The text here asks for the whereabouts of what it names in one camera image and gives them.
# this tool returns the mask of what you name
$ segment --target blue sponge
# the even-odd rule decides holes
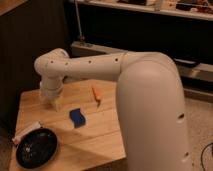
[[[70,119],[74,122],[74,127],[78,128],[86,124],[86,119],[82,115],[80,108],[70,111]]]

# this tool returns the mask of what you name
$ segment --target carrot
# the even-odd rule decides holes
[[[102,99],[100,90],[95,85],[92,85],[92,91],[93,91],[95,100],[100,103]]]

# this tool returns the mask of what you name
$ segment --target white object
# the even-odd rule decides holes
[[[30,124],[29,126],[24,128],[23,130],[18,132],[14,138],[12,138],[13,144],[15,146],[17,146],[27,134],[29,134],[33,130],[36,130],[36,129],[39,129],[39,128],[41,128],[41,124],[39,122],[34,122],[34,123]]]
[[[191,171],[184,95],[175,64],[157,52],[68,59],[56,49],[35,61],[42,94],[54,100],[64,76],[117,81],[117,112],[130,171]]]

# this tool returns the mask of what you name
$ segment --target black bowl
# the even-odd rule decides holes
[[[22,167],[33,169],[46,163],[55,153],[56,148],[55,133],[46,128],[36,129],[20,142],[16,159]]]

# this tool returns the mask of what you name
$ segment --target wooden table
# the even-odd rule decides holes
[[[102,93],[102,102],[97,107],[91,85]],[[63,104],[59,112],[39,100],[39,90],[21,95],[16,132],[29,124],[40,121],[57,135],[59,147],[52,159],[39,171],[85,170],[125,157],[123,142],[115,109],[115,83],[86,80],[64,85]],[[81,108],[86,125],[75,129],[69,119],[69,111]],[[13,147],[10,171],[25,170],[15,157]]]
[[[0,16],[25,2],[27,0],[0,0]]]

